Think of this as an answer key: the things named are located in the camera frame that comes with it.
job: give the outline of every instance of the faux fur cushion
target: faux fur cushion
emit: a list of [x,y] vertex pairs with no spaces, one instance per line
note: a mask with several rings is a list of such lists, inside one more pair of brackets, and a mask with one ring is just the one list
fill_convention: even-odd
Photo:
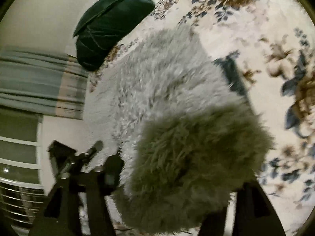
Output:
[[189,27],[153,34],[120,63],[122,220],[147,233],[196,227],[254,178],[272,138]]

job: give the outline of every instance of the curtain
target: curtain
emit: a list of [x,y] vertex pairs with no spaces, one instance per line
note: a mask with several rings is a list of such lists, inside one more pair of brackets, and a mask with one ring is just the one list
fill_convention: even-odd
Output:
[[75,58],[0,48],[0,105],[82,119],[88,72]]

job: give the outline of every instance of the floral fabric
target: floral fabric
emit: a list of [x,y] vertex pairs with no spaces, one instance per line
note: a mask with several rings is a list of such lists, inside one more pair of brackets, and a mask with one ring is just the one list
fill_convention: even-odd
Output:
[[[90,90],[153,31],[190,24],[215,63],[233,61],[254,111],[275,137],[257,178],[287,235],[315,206],[314,25],[297,0],[154,0],[155,10],[111,51]],[[138,234],[134,230],[120,231]]]

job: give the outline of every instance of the white wall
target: white wall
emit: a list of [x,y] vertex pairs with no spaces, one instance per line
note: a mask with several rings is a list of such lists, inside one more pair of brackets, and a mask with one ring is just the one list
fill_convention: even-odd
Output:
[[44,116],[42,129],[42,184],[48,194],[55,183],[50,165],[48,147],[54,141],[74,148],[78,153],[86,152],[93,143],[89,143],[90,132],[82,120]]
[[64,52],[88,0],[15,0],[0,23],[0,46]]

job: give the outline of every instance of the window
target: window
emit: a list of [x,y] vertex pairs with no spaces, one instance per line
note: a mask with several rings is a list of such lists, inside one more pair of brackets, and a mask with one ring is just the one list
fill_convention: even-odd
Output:
[[0,108],[0,208],[21,229],[31,228],[45,198],[41,128],[40,115]]

